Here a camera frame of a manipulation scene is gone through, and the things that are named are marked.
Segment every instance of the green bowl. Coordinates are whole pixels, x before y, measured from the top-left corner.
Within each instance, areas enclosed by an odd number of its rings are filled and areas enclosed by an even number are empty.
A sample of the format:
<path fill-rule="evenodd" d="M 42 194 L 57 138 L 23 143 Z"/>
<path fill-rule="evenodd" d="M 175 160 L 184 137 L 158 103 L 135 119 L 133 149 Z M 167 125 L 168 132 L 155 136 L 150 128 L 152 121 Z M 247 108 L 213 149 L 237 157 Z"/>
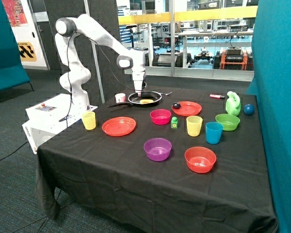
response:
<path fill-rule="evenodd" d="M 237 116 L 225 113 L 217 115 L 215 120 L 223 125 L 224 131 L 235 130 L 241 121 Z"/>

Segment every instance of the black tablecloth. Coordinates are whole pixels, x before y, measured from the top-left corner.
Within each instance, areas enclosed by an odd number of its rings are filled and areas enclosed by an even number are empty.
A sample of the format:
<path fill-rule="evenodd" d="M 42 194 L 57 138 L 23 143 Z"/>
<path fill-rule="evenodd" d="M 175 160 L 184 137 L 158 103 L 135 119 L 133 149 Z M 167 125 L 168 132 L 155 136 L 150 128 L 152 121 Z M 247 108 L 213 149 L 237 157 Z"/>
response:
<path fill-rule="evenodd" d="M 46 214 L 57 217 L 60 208 L 54 189 L 60 187 L 77 203 L 148 233 L 275 232 L 278 222 L 256 97 L 241 96 L 242 106 L 255 106 L 254 115 L 241 112 L 238 128 L 223 132 L 220 143 L 211 145 L 206 142 L 205 124 L 225 113 L 226 99 L 212 99 L 210 93 L 196 90 L 161 91 L 173 93 L 149 108 L 108 108 L 114 104 L 109 100 L 95 110 L 94 130 L 87 131 L 79 121 L 38 148 L 36 196 Z M 203 126 L 198 137 L 188 136 L 186 117 L 172 112 L 175 101 L 195 101 L 202 106 L 199 116 Z M 159 108 L 169 109 L 172 117 L 178 117 L 178 129 L 151 122 L 150 112 Z M 108 136 L 101 126 L 113 117 L 131 117 L 137 126 L 129 135 Z M 172 143 L 167 160 L 153 162 L 147 158 L 143 145 L 153 137 Z M 184 153 L 194 146 L 216 154 L 211 172 L 197 174 L 188 169 Z"/>

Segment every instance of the green toy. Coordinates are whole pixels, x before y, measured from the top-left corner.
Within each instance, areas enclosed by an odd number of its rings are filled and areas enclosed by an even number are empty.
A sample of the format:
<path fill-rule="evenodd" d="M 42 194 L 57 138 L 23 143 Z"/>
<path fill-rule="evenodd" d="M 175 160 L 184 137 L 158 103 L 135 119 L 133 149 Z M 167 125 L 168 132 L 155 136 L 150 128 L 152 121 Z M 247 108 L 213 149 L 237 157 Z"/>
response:
<path fill-rule="evenodd" d="M 226 101 L 225 110 L 228 114 L 238 116 L 241 112 L 241 99 L 232 91 L 227 93 L 228 99 Z"/>
<path fill-rule="evenodd" d="M 172 129 L 178 128 L 178 119 L 175 116 L 171 118 L 171 128 Z"/>

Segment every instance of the yellow cup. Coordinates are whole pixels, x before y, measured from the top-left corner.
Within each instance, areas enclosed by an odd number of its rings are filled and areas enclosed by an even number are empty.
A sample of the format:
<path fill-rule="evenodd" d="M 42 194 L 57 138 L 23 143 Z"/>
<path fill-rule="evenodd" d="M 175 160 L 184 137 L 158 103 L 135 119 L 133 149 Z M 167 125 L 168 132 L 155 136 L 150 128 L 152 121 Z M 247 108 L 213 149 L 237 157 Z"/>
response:
<path fill-rule="evenodd" d="M 186 118 L 187 132 L 189 136 L 199 136 L 200 129 L 202 128 L 203 118 L 200 116 L 188 116 Z"/>
<path fill-rule="evenodd" d="M 82 121 L 87 130 L 96 128 L 96 117 L 94 112 L 85 112 L 82 114 Z"/>

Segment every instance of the black frying pan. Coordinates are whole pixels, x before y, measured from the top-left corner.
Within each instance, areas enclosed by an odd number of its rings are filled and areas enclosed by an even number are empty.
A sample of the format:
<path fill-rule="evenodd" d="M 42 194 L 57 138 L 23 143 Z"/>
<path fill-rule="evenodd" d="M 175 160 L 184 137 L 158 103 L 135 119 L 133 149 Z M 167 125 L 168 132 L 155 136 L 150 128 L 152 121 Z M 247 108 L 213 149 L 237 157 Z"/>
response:
<path fill-rule="evenodd" d="M 162 95 L 155 91 L 142 91 L 141 96 L 138 93 L 133 93 L 128 97 L 127 102 L 116 103 L 109 105 L 108 107 L 116 107 L 119 105 L 137 106 L 137 107 L 149 107 L 159 103 L 162 99 Z"/>

